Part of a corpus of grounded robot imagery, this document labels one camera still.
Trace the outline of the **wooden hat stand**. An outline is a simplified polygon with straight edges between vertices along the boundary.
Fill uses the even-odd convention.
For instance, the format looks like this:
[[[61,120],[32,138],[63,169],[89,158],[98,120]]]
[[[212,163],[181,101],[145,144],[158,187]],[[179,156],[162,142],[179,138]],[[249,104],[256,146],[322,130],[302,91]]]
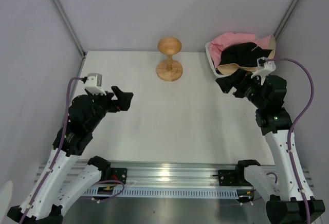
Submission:
[[[156,68],[156,73],[160,79],[166,82],[178,80],[183,73],[183,67],[179,61],[173,59],[173,55],[181,51],[180,40],[174,37],[163,38],[158,42],[158,50],[165,54],[167,58],[161,61]]]

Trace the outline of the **beige bucket hat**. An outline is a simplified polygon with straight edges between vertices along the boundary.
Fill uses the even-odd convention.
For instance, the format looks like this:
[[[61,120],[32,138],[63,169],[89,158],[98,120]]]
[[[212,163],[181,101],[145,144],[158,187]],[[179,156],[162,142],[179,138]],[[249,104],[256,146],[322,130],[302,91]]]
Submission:
[[[238,69],[255,72],[258,69],[258,59],[273,59],[275,50],[276,41],[272,35],[263,42],[235,44],[224,49],[216,69],[223,75],[233,74]]]

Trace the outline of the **black bucket hat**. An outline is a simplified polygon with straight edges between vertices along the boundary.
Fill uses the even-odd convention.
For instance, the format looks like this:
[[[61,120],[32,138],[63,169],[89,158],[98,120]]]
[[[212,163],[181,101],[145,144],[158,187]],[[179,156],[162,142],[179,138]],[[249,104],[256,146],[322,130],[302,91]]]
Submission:
[[[256,67],[258,58],[269,57],[271,53],[271,49],[262,49],[252,42],[236,44],[222,52],[220,65],[237,64],[241,67]]]

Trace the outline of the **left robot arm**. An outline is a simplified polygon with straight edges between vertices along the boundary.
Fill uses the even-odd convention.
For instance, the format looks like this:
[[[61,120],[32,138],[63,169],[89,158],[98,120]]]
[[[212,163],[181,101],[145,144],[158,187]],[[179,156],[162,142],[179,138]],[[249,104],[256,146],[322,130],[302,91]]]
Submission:
[[[72,100],[41,176],[26,200],[11,207],[7,217],[16,223],[61,223],[68,209],[91,186],[125,186],[126,169],[112,169],[111,163],[100,156],[90,158],[83,171],[62,186],[106,114],[130,108],[133,93],[123,92],[117,86],[111,89],[102,94],[87,90]]]

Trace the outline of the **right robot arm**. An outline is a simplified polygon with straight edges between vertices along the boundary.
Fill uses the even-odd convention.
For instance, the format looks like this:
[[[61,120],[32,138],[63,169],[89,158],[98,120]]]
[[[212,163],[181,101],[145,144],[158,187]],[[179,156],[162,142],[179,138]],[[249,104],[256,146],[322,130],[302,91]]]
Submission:
[[[293,123],[283,107],[287,82],[275,75],[253,77],[239,69],[234,74],[216,79],[227,94],[235,88],[236,98],[248,99],[257,109],[255,120],[261,129],[276,167],[277,181],[264,172],[256,160],[240,160],[234,172],[238,184],[250,184],[266,203],[270,223],[313,223],[325,211],[323,200],[314,197],[295,146]]]

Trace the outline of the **pink bucket hat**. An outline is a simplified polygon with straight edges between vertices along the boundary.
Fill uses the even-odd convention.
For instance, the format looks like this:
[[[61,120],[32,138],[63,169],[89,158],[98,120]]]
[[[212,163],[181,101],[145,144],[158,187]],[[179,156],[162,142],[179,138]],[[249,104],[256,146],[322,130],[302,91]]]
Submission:
[[[255,40],[254,43],[257,44],[262,49],[269,49],[269,43],[270,43],[271,36],[266,36],[264,38]]]
[[[249,33],[235,33],[235,32],[226,32],[219,35],[213,39],[209,46],[209,54],[212,58],[214,66],[217,67],[221,62],[222,52],[229,46],[242,44],[242,43],[256,43],[257,38],[255,34]]]

